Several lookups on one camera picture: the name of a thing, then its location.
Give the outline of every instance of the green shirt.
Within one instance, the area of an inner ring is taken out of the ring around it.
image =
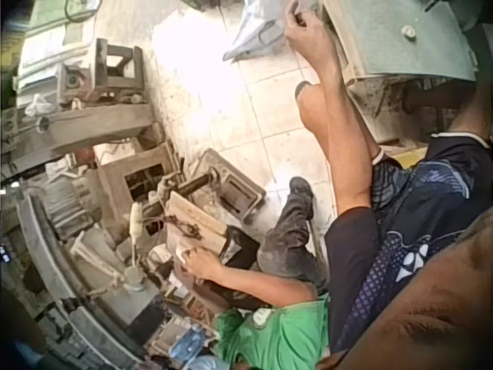
[[[218,356],[230,364],[242,356],[263,370],[313,370],[329,342],[327,316],[327,295],[246,318],[227,311],[217,319]]]

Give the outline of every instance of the black pants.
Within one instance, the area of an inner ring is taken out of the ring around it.
[[[257,262],[266,274],[311,282],[320,295],[327,292],[327,269],[306,249],[311,207],[312,200],[306,194],[289,195],[275,228],[260,245]]]

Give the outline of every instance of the shoe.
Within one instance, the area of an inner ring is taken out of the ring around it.
[[[307,220],[314,218],[314,192],[311,190],[311,186],[303,177],[293,177],[290,180],[291,193],[305,194],[310,198],[310,211],[307,215]]]
[[[305,86],[311,86],[311,83],[309,83],[308,81],[301,81],[300,83],[298,83],[298,86],[296,86],[296,88],[294,89],[295,99],[298,99],[298,95],[300,95],[301,90],[303,90],[303,87]]]

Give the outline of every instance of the bolt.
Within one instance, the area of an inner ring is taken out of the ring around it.
[[[401,32],[407,39],[410,40],[416,39],[416,30],[410,25],[405,25],[402,28]]]

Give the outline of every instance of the cable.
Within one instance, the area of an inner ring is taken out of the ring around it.
[[[88,19],[90,19],[91,17],[93,17],[94,15],[96,15],[96,13],[98,12],[99,8],[101,7],[101,4],[102,4],[102,0],[99,0],[99,4],[98,6],[96,7],[96,9],[93,9],[91,11],[89,11],[89,14],[85,17],[81,17],[81,18],[73,18],[70,14],[69,14],[69,1],[70,0],[65,0],[65,6],[63,7],[63,11],[65,13],[65,17],[72,23],[83,23],[85,21],[87,21]],[[75,2],[76,4],[80,4],[80,5],[84,5],[86,4],[86,0],[82,0],[81,2]]]

